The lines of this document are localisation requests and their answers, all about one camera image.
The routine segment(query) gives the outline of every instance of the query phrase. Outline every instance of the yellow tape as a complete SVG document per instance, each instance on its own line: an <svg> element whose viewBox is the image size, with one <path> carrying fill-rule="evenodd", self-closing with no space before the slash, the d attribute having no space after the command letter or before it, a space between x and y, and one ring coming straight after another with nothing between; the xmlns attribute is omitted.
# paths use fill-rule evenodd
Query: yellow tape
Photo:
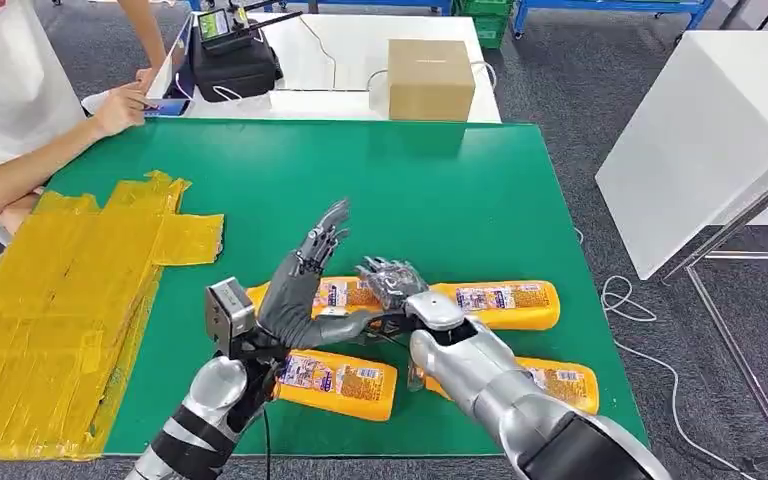
<svg viewBox="0 0 768 480"><path fill-rule="evenodd" d="M161 265L212 262L221 215L177 215L189 183L121 181L104 209L46 192L0 259L0 459L101 453Z"/></svg>

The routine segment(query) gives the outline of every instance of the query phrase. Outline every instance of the plastic bottle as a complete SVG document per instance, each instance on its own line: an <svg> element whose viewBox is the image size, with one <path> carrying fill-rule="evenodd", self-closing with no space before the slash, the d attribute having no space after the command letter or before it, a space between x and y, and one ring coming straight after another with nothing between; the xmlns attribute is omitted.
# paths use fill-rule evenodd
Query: plastic bottle
<svg viewBox="0 0 768 480"><path fill-rule="evenodd" d="M576 363L539 358L517 357L516 360L531 372L537 386L549 395L593 415L599 410L599 384L593 370ZM425 379L426 389L451 400L436 380L424 375L419 369L415 369L412 374Z"/></svg>
<svg viewBox="0 0 768 480"><path fill-rule="evenodd" d="M247 293L259 307L269 283L249 288ZM546 330L561 314L555 287L541 280L482 283L438 283L431 286L457 302L466 313L478 316L490 328L502 330ZM313 301L313 314L339 315L355 310L380 310L372 291L357 277L325 277Z"/></svg>
<svg viewBox="0 0 768 480"><path fill-rule="evenodd" d="M398 371L383 363L293 350L275 398L376 422L390 418Z"/></svg>

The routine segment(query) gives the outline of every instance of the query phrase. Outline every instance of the white cable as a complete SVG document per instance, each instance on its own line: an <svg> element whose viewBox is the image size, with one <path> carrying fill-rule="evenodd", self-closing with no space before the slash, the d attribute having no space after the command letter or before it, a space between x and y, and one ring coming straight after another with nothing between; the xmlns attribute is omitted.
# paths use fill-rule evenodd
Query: white cable
<svg viewBox="0 0 768 480"><path fill-rule="evenodd" d="M479 60L479 61L476 61L476 62L472 62L472 63L470 63L470 65L484 65L484 68L490 74L490 86L493 88L493 90L496 90L496 70L493 69L493 65L490 65L489 63L485 62L484 60ZM369 89L370 89L370 87L372 85L372 79L375 78L376 76L382 74L382 73L385 73L386 71L387 71L387 69L385 68L384 70L376 70L376 71L372 72L372 75L370 75L369 78L366 79L366 91L367 92L369 91Z"/></svg>
<svg viewBox="0 0 768 480"><path fill-rule="evenodd" d="M613 280L621 280L621 281L625 282L625 284L628 285L628 292L626 292L624 295L620 295L620 294L617 294L617 293L609 292L608 291L608 287L610 286L611 281L613 281ZM627 319L629 319L631 321L634 321L634 322L648 323L648 322L656 321L658 319L657 315L652 313L651 310L643 307L639 303L637 303L637 302L635 302L635 301L630 299L631 292L632 292L631 282L627 278L625 278L623 276L612 275L607 280L605 280L604 285L602 285L602 309L605 311L605 315L607 316L608 312L613 312L613 313L616 313L617 315L619 315L619 316L621 316L623 318L627 318ZM619 300L616 303L611 304L611 303L608 302L608 298L617 298ZM646 312L649 316L648 317L635 317L633 315L629 315L627 313L620 312L619 310L617 310L621 305L626 304L626 303L628 303L630 305L634 305L635 307L639 308L641 311ZM658 360L655 357L646 355L645 353L638 352L637 350L634 350L634 349L632 349L630 347L626 347L625 345L623 345L622 343L620 343L620 342L618 342L616 340L614 340L614 344L617 347L625 350L626 352L629 352L631 354L637 355L638 357L642 357L642 358L645 358L646 360L650 360L652 362L657 363L658 365L666 368L667 370L670 371L670 373L673 374L673 393L672 393L672 399L670 401L671 406L672 406L672 411L673 411L673 421L675 422L675 426L678 429L679 435L681 435L681 438L683 438L685 442L687 442L691 447L695 448L696 450L699 450L700 452L704 453L705 455L709 456L710 458L720 462L721 464L725 465L726 467L728 467L728 468L734 470L735 472L739 473L743 478L745 478L747 480L757 480L755 477L745 473L744 471L742 471L741 469L739 469L738 467L736 467L735 465L730 463L728 460L718 456L717 454L711 452L710 450L705 449L704 447L702 447L698 443L694 442L693 440L690 439L690 437L687 436L687 433L684 432L684 429L681 427L681 422L679 422L679 420L678 420L678 411L677 411L677 408L676 408L676 397L678 396L678 372L676 372L676 370L672 366L670 366L668 363L666 363L666 362L664 362L662 360Z"/></svg>
<svg viewBox="0 0 768 480"><path fill-rule="evenodd" d="M242 100L243 99L242 95L240 95L239 93L231 90L230 88L223 87L222 85L214 85L213 86L213 92L214 93L216 93L220 97L224 98L228 102L233 101L233 99L231 97L225 95L224 93L222 93L222 91L225 91L225 92L230 93L231 95L234 95L235 97L237 97L237 100Z"/></svg>
<svg viewBox="0 0 768 480"><path fill-rule="evenodd" d="M628 286L628 292L626 292L625 295L619 295L619 294L616 294L614 292L609 292L608 291L609 285L614 280L620 280L622 282L625 282L625 284ZM631 282L629 282L627 278L625 278L623 276L620 276L620 275L612 275L607 280L605 280L605 284L602 285L602 309L605 310L605 313L614 312L614 313L616 313L617 315L619 315L619 316L621 316L623 318L627 318L627 319L635 321L635 322L647 323L647 322L654 322L655 320L657 320L658 316L655 315L654 313L652 313L651 310L649 310L648 308L644 307L643 305L641 305L641 304L631 300L631 292L632 291L633 291L633 289L631 287ZM614 304L609 303L608 302L608 298L616 298L616 299L618 299L617 303L614 303ZM634 305L637 309L639 309L640 311L646 312L646 314L649 315L649 316L648 317L635 317L633 315L629 315L629 314L627 314L625 312L619 311L618 308L621 307L622 305L626 304L626 303L628 303L629 305Z"/></svg>
<svg viewBox="0 0 768 480"><path fill-rule="evenodd" d="M646 355L645 353L638 352L637 350L634 350L632 348L626 347L622 343L614 340L614 343L616 346L622 348L626 352L633 353L634 355L637 355L638 357L643 357L647 360L651 360L658 365L666 368L670 371L670 373L673 374L673 396L672 396L672 407L673 407L673 420L675 421L676 428L678 429L679 435L681 435L681 438L684 439L685 442L690 444L691 447L695 448L696 450L699 450L700 452L704 453L705 455L708 455L709 457L713 458L714 460L722 463L723 465L729 467L730 469L734 470L735 472L739 473L743 478L746 478L747 480L757 480L755 477L749 475L748 473L742 471L741 469L737 468L736 466L732 465L728 460L718 456L717 454L706 450L704 447L700 446L696 442L690 439L690 437L687 436L686 433L684 433L684 429L681 428L681 423L678 421L678 412L676 411L676 396L678 395L678 372L675 371L673 367L671 367L666 362L662 362L661 360L658 360L655 357L650 357L649 355Z"/></svg>
<svg viewBox="0 0 768 480"><path fill-rule="evenodd" d="M369 91L370 86L372 85L372 79L377 77L378 75L381 75L382 73L387 73L387 69L384 70L376 70L372 72L372 75L369 76L369 78L366 79L366 91Z"/></svg>
<svg viewBox="0 0 768 480"><path fill-rule="evenodd" d="M313 29L310 28L310 25L308 25L307 22L305 22L304 15L299 15L299 20L301 20L302 24L307 28L307 31L309 31L311 35L316 37L317 41L319 41L319 49L322 50L322 54L328 57L329 60L331 60L331 64L333 65L333 68L331 71L331 90L336 90L337 89L337 60L335 60L334 57L331 56L331 54L325 51L325 45L322 44L322 39L319 38L319 35L317 35L316 32L314 32Z"/></svg>
<svg viewBox="0 0 768 480"><path fill-rule="evenodd" d="M498 78L496 77L496 69L493 68L493 65L490 65L484 60L470 62L470 65L484 65L485 70L487 70L487 73L490 74L490 87L493 89L493 91L496 91L496 81Z"/></svg>
<svg viewBox="0 0 768 480"><path fill-rule="evenodd" d="M179 75L180 75L180 73L175 72L175 86L178 87L178 91L179 92L183 93L184 96L187 97L187 100L189 100L191 102L195 102L195 100L193 100L193 97L191 97L189 93L185 92L183 88L181 88L181 84L178 82L178 76Z"/></svg>

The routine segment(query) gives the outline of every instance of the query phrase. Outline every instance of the black case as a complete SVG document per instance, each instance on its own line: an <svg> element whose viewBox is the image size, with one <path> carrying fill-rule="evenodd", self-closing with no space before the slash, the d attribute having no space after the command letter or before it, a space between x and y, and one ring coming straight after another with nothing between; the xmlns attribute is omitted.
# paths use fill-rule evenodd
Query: black case
<svg viewBox="0 0 768 480"><path fill-rule="evenodd" d="M198 32L190 36L193 42L190 50L193 75L205 100L212 103L226 101L213 91L214 86L225 87L244 98L263 95L274 89L275 82L284 77L278 56L269 46L266 36L259 30L254 31L252 36L255 38L249 46L223 55L208 54L201 47ZM228 92L223 93L235 98Z"/></svg>

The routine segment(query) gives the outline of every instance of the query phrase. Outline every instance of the white shirt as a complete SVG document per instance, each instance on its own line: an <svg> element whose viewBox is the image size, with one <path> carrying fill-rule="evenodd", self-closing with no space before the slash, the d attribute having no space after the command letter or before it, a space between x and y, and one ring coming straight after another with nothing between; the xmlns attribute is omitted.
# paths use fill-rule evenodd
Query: white shirt
<svg viewBox="0 0 768 480"><path fill-rule="evenodd" d="M0 164L85 118L31 0L0 10Z"/></svg>

